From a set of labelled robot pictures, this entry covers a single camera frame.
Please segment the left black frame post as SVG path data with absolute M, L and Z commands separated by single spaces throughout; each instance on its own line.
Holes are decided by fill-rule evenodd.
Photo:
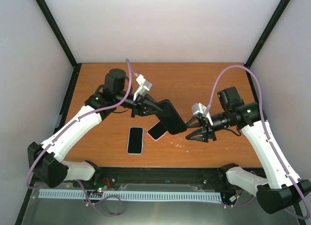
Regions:
M 66 55 L 68 61 L 70 62 L 71 66 L 74 69 L 78 69 L 80 65 L 77 63 L 72 51 L 69 48 L 53 14 L 50 11 L 45 0 L 35 0 L 36 4 L 38 5 L 39 9 L 41 10 L 45 20 L 47 21 L 48 25 L 50 26 L 54 36 L 56 37 L 58 43 L 60 44 L 64 54 Z

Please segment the grey metal front plate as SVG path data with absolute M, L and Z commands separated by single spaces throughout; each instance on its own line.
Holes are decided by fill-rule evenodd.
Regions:
M 269 215 L 256 200 L 242 208 L 201 202 L 106 201 L 38 198 L 32 193 L 21 225 L 297 225 L 284 211 Z

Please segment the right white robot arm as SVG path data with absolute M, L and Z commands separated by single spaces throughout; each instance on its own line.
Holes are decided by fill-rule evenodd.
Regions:
M 254 175 L 237 164 L 231 163 L 219 169 L 219 184 L 222 188 L 237 186 L 255 196 L 261 208 L 273 214 L 301 201 L 298 189 L 304 196 L 311 191 L 309 180 L 303 180 L 293 170 L 276 143 L 270 124 L 262 121 L 259 103 L 245 104 L 235 87 L 217 93 L 222 113 L 210 115 L 207 107 L 195 103 L 193 117 L 188 128 L 196 128 L 186 136 L 187 140 L 208 142 L 216 140 L 216 132 L 236 127 L 244 135 L 258 156 L 266 177 Z

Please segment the phone in blue case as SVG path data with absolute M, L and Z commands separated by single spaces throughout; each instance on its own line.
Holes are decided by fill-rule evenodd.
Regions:
M 127 153 L 130 155 L 140 155 L 143 150 L 143 132 L 142 127 L 131 127 L 129 129 Z

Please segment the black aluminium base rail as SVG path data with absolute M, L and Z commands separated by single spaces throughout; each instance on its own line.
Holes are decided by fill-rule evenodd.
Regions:
M 220 168 L 112 168 L 96 167 L 95 173 L 89 180 L 82 180 L 86 189 L 95 189 L 108 186 L 114 189 L 121 184 L 177 184 L 177 185 L 203 185 L 204 189 L 210 190 L 231 190 L 233 186 L 227 179 L 226 172 L 233 169 L 245 170 L 247 174 L 256 174 L 268 180 L 268 173 L 264 173 L 263 168 L 243 169 L 237 164 L 231 163 Z M 79 176 L 73 179 L 65 179 L 69 170 L 43 170 L 34 169 L 35 180 L 44 182 L 48 187 L 55 188 L 62 182 L 77 181 Z

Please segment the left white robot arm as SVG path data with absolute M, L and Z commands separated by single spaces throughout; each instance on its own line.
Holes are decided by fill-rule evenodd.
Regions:
M 64 181 L 83 180 L 90 187 L 101 182 L 100 168 L 89 160 L 66 161 L 70 149 L 93 127 L 104 121 L 118 106 L 132 110 L 131 116 L 149 116 L 162 112 L 148 94 L 152 83 L 139 74 L 138 88 L 131 93 L 132 75 L 121 69 L 112 69 L 105 76 L 79 112 L 59 131 L 45 141 L 32 142 L 28 148 L 30 172 L 49 188 Z

